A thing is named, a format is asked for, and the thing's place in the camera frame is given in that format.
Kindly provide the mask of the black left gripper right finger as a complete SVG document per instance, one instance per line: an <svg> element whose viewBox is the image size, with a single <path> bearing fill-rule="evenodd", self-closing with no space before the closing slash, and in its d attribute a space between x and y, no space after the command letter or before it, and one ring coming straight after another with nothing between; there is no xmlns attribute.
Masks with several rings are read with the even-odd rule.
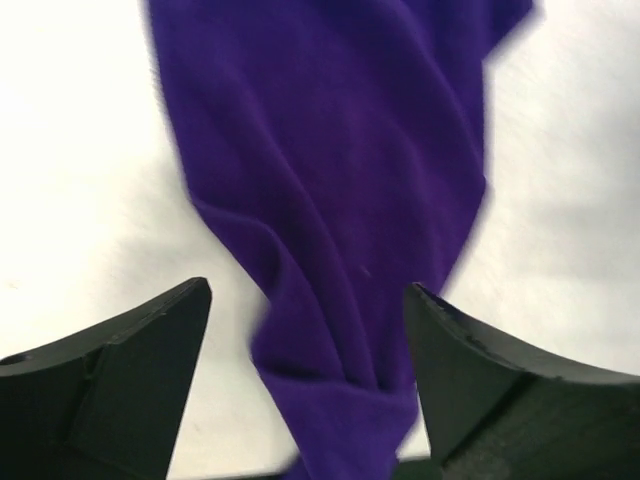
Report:
<svg viewBox="0 0 640 480"><path fill-rule="evenodd" d="M404 322L442 479L635 479L639 379L526 343L423 286Z"/></svg>

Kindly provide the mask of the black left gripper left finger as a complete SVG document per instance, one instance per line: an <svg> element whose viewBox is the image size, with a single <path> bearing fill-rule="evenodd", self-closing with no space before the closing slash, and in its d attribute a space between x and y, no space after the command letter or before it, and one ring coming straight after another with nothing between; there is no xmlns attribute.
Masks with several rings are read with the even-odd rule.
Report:
<svg viewBox="0 0 640 480"><path fill-rule="evenodd" d="M2 478L166 478L210 306L192 278L2 359Z"/></svg>

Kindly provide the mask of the purple towel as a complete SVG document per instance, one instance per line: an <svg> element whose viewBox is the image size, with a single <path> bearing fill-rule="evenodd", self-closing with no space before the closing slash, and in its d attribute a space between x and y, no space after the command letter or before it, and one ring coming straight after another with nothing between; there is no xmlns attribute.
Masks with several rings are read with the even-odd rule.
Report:
<svg viewBox="0 0 640 480"><path fill-rule="evenodd" d="M528 1L152 1L191 200L266 295L251 356L291 479L387 479L418 414L404 289L485 192L486 57Z"/></svg>

